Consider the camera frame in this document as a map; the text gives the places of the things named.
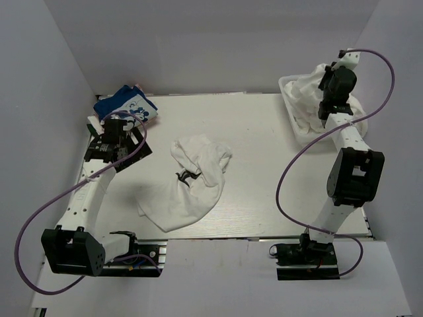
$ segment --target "white table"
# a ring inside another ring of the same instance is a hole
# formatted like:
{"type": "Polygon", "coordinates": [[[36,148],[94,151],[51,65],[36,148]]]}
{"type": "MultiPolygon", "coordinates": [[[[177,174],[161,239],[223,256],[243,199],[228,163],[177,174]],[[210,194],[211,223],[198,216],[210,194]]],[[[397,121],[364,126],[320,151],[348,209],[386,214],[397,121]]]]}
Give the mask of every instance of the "white table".
{"type": "MultiPolygon", "coordinates": [[[[159,117],[148,125],[153,154],[117,174],[104,197],[96,235],[113,230],[135,232],[139,239],[298,236],[303,228],[276,208],[280,175],[300,150],[279,94],[156,96],[159,117]],[[166,182],[180,170],[170,145],[181,136],[205,133],[233,150],[219,203],[200,221],[169,233],[140,217],[134,194],[166,182]]],[[[281,202],[300,221],[311,223],[327,195],[326,181],[336,158],[328,142],[311,149],[294,165],[283,184],[281,202]]],[[[340,233],[368,235],[362,210],[350,215],[340,233]]]]}
{"type": "MultiPolygon", "coordinates": [[[[32,307],[54,316],[402,316],[410,314],[385,242],[364,242],[364,258],[335,281],[278,281],[273,242],[173,240],[159,278],[86,277],[57,296],[35,295],[32,307]]],[[[358,256],[355,242],[335,242],[341,271],[358,256]]],[[[44,265],[38,286],[54,290],[75,276],[44,265]]]]}

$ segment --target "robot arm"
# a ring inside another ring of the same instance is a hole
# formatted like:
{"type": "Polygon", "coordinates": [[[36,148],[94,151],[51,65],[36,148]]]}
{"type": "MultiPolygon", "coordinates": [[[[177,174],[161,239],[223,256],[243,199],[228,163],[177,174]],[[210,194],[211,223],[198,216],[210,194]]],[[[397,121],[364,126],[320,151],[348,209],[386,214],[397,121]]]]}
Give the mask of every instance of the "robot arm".
{"type": "Polygon", "coordinates": [[[124,131],[125,120],[109,119],[104,123],[104,134],[97,135],[85,154],[83,173],[79,181],[88,182],[70,199],[69,205],[55,229],[46,229],[41,242],[54,273],[97,276],[105,263],[117,256],[132,255],[135,234],[118,231],[97,240],[95,223],[109,183],[117,172],[151,154],[145,144],[130,160],[89,178],[107,165],[135,150],[143,137],[135,127],[124,131]]]}
{"type": "MultiPolygon", "coordinates": [[[[353,120],[348,103],[357,77],[352,71],[358,53],[340,52],[339,61],[326,66],[319,85],[323,100],[319,119],[328,131],[353,120]]],[[[336,233],[346,218],[367,201],[374,199],[385,157],[372,151],[358,130],[350,125],[334,132],[332,140],[338,156],[327,180],[328,198],[311,226],[336,233]]],[[[271,254],[278,259],[278,279],[338,278],[333,234],[306,229],[299,244],[277,244],[271,254]],[[311,267],[326,270],[322,275],[311,267]]]]}

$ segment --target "white wall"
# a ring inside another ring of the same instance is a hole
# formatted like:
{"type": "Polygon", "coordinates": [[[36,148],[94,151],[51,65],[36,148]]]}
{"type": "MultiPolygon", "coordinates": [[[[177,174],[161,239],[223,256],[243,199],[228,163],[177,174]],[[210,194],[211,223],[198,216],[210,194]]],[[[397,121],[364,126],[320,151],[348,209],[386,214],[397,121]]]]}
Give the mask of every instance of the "white wall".
{"type": "MultiPolygon", "coordinates": [[[[356,45],[385,53],[397,75],[390,103],[369,122],[366,141],[386,161],[366,211],[373,233],[387,241],[413,316],[423,316],[422,12],[421,0],[381,0],[356,45]]],[[[389,71],[363,53],[357,76],[357,96],[365,109],[376,108],[389,88],[389,71]]]]}
{"type": "Polygon", "coordinates": [[[96,94],[277,92],[353,46],[377,0],[46,0],[96,94]]]}
{"type": "MultiPolygon", "coordinates": [[[[32,291],[13,262],[18,231],[41,204],[75,180],[87,144],[84,117],[95,101],[42,0],[0,2],[0,315],[26,316],[32,291]]],[[[40,238],[62,201],[22,241],[23,268],[36,281],[40,238]]]]}

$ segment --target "white cloth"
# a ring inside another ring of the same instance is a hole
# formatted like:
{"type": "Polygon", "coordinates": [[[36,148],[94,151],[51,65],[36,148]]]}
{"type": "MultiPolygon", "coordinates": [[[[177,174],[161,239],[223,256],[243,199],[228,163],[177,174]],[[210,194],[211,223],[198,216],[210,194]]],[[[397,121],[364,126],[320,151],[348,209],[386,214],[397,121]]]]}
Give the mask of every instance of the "white cloth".
{"type": "Polygon", "coordinates": [[[146,215],[165,232],[191,225],[212,210],[222,193],[223,173],[232,152],[226,145],[197,135],[174,141],[171,155],[183,170],[200,176],[188,178],[188,187],[174,175],[169,183],[142,188],[135,195],[139,215],[146,215]]]}
{"type": "MultiPolygon", "coordinates": [[[[304,134],[309,132],[322,133],[325,131],[319,119],[319,104],[323,99],[323,91],[318,86],[325,74],[325,64],[320,64],[309,75],[300,76],[296,81],[285,85],[284,90],[292,105],[292,114],[304,134]]],[[[365,116],[359,101],[350,94],[348,102],[354,114],[354,119],[365,116]]],[[[367,133],[367,120],[356,124],[357,130],[363,137],[367,133]]]]}

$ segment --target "purple wire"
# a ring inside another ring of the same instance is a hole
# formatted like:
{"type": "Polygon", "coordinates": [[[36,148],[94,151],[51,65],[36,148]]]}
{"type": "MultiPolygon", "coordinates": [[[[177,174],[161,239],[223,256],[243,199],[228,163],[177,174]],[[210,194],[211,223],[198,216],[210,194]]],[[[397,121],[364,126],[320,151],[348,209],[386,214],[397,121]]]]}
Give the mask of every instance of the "purple wire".
{"type": "MultiPolygon", "coordinates": [[[[111,112],[109,113],[106,117],[104,117],[104,120],[109,118],[110,116],[114,115],[114,114],[122,114],[125,116],[131,116],[134,117],[142,126],[144,129],[144,138],[143,141],[138,145],[138,147],[135,149],[134,152],[132,152],[131,154],[129,154],[128,156],[121,158],[120,160],[117,160],[116,162],[102,168],[101,170],[99,170],[98,172],[95,172],[94,174],[90,175],[89,178],[96,178],[98,175],[100,175],[101,173],[107,171],[108,169],[115,167],[116,165],[124,162],[125,160],[130,159],[131,157],[133,157],[135,154],[137,154],[137,152],[139,150],[141,150],[141,148],[144,146],[145,144],[145,140],[147,139],[147,129],[145,128],[145,124],[142,122],[141,119],[139,119],[137,116],[128,113],[128,112],[124,112],[124,111],[116,111],[116,112],[111,112]]],[[[20,264],[20,259],[19,259],[19,248],[20,248],[20,242],[22,240],[22,236],[24,235],[24,232],[26,230],[26,228],[28,228],[29,224],[31,223],[31,221],[34,220],[35,217],[37,217],[43,210],[45,210],[45,208],[49,207],[50,205],[52,205],[53,203],[55,203],[57,200],[63,198],[64,196],[66,196],[67,194],[73,192],[74,190],[77,190],[78,188],[81,188],[82,186],[84,186],[86,183],[88,183],[87,178],[84,180],[81,180],[78,184],[72,186],[71,188],[69,188],[68,190],[65,190],[63,193],[57,195],[55,198],[53,198],[52,200],[48,201],[47,203],[45,203],[43,206],[41,206],[40,208],[38,208],[23,224],[22,228],[20,229],[18,236],[16,238],[16,242],[15,242],[15,266],[16,266],[16,270],[18,271],[18,274],[20,276],[20,278],[25,282],[25,284],[27,284],[33,291],[36,291],[37,293],[43,294],[43,295],[57,295],[57,294],[61,294],[63,292],[66,292],[68,289],[74,287],[76,284],[78,284],[85,276],[81,276],[80,278],[78,278],[75,282],[73,282],[72,284],[68,285],[67,287],[64,287],[62,289],[59,289],[57,291],[45,291],[43,289],[40,289],[39,287],[37,287],[35,284],[33,284],[28,277],[25,275],[24,271],[22,270],[22,266],[20,264]]]]}
{"type": "Polygon", "coordinates": [[[153,264],[153,266],[156,268],[156,270],[159,272],[159,274],[161,274],[160,267],[153,261],[153,259],[151,259],[149,256],[145,256],[144,254],[132,254],[131,256],[124,256],[123,258],[116,258],[116,259],[113,259],[112,263],[113,262],[126,261],[126,260],[133,259],[133,258],[145,258],[151,264],[153,264]]]}
{"type": "MultiPolygon", "coordinates": [[[[366,119],[373,117],[374,115],[376,115],[379,111],[381,111],[386,106],[386,104],[388,103],[388,101],[389,101],[389,99],[392,95],[393,89],[394,89],[395,72],[394,72],[394,69],[393,69],[391,62],[385,56],[378,53],[377,51],[368,50],[368,49],[361,49],[361,48],[345,51],[345,53],[353,53],[353,52],[365,52],[365,53],[371,53],[373,55],[376,55],[376,56],[380,57],[387,64],[387,66],[389,67],[389,70],[391,71],[391,88],[389,89],[389,92],[388,92],[386,99],[383,101],[382,105],[380,107],[378,107],[378,109],[376,109],[372,113],[370,113],[370,114],[368,114],[364,117],[361,117],[361,118],[358,118],[358,119],[351,121],[352,123],[358,123],[358,122],[361,122],[363,120],[366,120],[366,119]]],[[[350,269],[346,270],[345,272],[342,272],[338,275],[331,275],[331,277],[341,277],[341,276],[347,275],[347,274],[349,274],[349,273],[351,273],[352,271],[355,270],[355,268],[358,266],[358,264],[360,264],[360,262],[363,258],[364,249],[363,249],[362,243],[356,237],[350,236],[349,234],[335,234],[335,232],[331,232],[329,230],[325,230],[325,229],[317,228],[317,227],[314,227],[314,226],[311,226],[311,225],[307,225],[305,223],[302,223],[301,221],[298,221],[297,219],[292,218],[282,209],[280,202],[279,202],[279,194],[280,194],[280,189],[282,187],[282,182],[284,181],[286,174],[288,173],[288,171],[290,170],[292,165],[296,162],[296,160],[302,154],[304,154],[306,152],[306,150],[310,149],[310,147],[312,147],[314,144],[319,142],[321,139],[324,139],[325,137],[331,135],[335,131],[344,129],[345,127],[349,127],[349,126],[350,126],[350,123],[346,123],[346,124],[342,124],[342,125],[334,128],[334,129],[332,129],[328,132],[325,132],[324,134],[320,135],[316,139],[312,140],[312,142],[310,142],[308,145],[306,145],[302,150],[300,150],[300,152],[298,152],[298,154],[295,155],[294,158],[291,160],[291,162],[289,162],[289,164],[286,166],[286,168],[285,168],[284,172],[282,173],[282,176],[279,180],[278,187],[276,188],[276,205],[278,206],[278,209],[281,212],[281,214],[283,216],[285,216],[286,218],[288,218],[290,221],[292,221],[293,223],[296,223],[297,225],[300,225],[302,227],[308,228],[308,229],[312,229],[312,230],[316,230],[316,231],[323,232],[323,233],[326,233],[326,234],[334,235],[337,238],[350,238],[350,239],[352,239],[352,240],[354,240],[358,243],[358,246],[360,247],[360,255],[358,257],[357,262],[350,269]]]]}

